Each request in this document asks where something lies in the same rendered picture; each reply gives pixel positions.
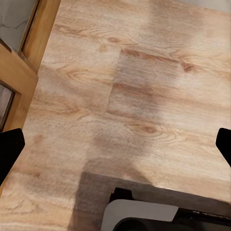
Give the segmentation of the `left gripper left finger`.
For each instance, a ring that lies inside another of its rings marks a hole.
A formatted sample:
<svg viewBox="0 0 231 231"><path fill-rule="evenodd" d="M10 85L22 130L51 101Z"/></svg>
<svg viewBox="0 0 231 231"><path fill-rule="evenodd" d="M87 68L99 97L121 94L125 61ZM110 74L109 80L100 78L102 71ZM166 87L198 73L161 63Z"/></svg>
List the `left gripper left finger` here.
<svg viewBox="0 0 231 231"><path fill-rule="evenodd" d="M0 186L25 147L21 128L0 133Z"/></svg>

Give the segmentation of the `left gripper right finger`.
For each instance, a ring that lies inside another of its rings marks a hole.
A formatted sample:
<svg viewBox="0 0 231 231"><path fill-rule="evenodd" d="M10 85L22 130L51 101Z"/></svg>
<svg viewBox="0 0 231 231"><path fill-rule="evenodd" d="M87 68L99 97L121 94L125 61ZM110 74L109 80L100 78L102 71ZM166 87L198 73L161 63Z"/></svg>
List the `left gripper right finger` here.
<svg viewBox="0 0 231 231"><path fill-rule="evenodd" d="M216 146L231 167L231 130L220 128L217 134Z"/></svg>

